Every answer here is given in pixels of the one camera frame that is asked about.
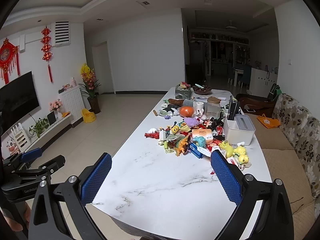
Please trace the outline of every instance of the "orange bag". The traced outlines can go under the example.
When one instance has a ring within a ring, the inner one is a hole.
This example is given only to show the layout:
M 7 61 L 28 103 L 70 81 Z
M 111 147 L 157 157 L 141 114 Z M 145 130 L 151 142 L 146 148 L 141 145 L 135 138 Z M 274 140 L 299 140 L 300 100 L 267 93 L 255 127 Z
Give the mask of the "orange bag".
M 277 128 L 280 126 L 280 122 L 278 119 L 266 117 L 265 114 L 263 114 L 262 116 L 257 116 L 257 119 L 268 129 Z

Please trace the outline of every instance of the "brown jar lid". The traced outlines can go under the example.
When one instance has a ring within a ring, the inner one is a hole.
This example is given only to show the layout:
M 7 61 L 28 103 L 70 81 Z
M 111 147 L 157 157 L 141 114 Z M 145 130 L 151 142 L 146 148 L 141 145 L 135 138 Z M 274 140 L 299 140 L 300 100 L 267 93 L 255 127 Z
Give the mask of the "brown jar lid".
M 219 98 L 215 98 L 215 97 L 209 97 L 208 98 L 208 103 L 219 104 L 220 102 L 221 102 L 221 100 Z

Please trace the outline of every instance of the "marble tabletop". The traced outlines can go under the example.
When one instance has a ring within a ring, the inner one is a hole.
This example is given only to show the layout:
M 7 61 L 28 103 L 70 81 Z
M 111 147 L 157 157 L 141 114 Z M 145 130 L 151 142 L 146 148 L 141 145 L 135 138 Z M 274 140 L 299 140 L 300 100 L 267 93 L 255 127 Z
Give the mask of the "marble tabletop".
M 231 93 L 212 90 L 215 97 Z M 174 98 L 171 88 L 163 99 Z M 161 109 L 163 99 L 154 107 Z M 112 159 L 112 168 L 95 200 L 95 207 L 120 222 L 155 235 L 181 240 L 212 240 L 218 235 L 236 205 L 228 200 L 216 175 L 211 175 L 209 158 L 193 154 L 166 154 L 158 140 L 145 138 L 150 128 L 172 126 L 181 116 L 169 120 L 151 111 Z M 271 182 L 257 138 L 246 147 L 250 173 L 257 180 Z M 249 237 L 262 201 L 258 201 L 241 237 Z

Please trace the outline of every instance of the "television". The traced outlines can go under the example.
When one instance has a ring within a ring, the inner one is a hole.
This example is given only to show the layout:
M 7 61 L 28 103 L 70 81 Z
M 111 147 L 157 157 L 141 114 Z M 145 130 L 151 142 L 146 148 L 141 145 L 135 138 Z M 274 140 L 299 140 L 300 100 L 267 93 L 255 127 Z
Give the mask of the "television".
M 38 106 L 31 71 L 0 88 L 2 134 Z

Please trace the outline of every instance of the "sofa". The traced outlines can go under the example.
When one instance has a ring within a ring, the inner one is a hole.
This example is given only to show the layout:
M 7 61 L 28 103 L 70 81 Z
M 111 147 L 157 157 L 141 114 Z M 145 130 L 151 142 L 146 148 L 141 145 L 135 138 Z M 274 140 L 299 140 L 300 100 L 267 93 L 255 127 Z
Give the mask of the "sofa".
M 256 128 L 272 180 L 284 183 L 294 239 L 313 239 L 320 228 L 320 121 L 287 94 L 279 95 L 272 113 L 281 123 L 279 128 L 267 129 L 256 115 L 246 115 Z

